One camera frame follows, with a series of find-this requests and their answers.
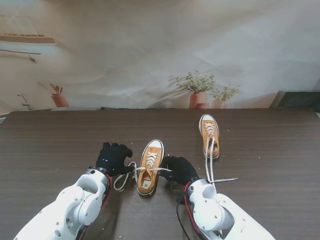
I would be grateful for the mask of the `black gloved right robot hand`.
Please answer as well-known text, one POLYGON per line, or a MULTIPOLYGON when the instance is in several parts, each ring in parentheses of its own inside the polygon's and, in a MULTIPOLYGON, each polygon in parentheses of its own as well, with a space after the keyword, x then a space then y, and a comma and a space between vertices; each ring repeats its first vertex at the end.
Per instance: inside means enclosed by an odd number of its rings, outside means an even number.
POLYGON ((199 176, 192 164, 184 157, 165 156, 160 164, 159 175, 167 181, 177 182, 186 185, 189 182, 198 180, 199 176))

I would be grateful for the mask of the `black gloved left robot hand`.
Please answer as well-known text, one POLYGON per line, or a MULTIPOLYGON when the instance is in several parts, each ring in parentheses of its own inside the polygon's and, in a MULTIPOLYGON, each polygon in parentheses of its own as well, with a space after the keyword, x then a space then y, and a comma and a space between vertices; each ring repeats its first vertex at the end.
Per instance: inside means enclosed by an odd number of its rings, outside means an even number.
POLYGON ((105 142, 96 160, 96 168, 105 169, 110 177, 131 173, 134 166, 125 166, 126 158, 131 158, 133 152, 124 144, 105 142))

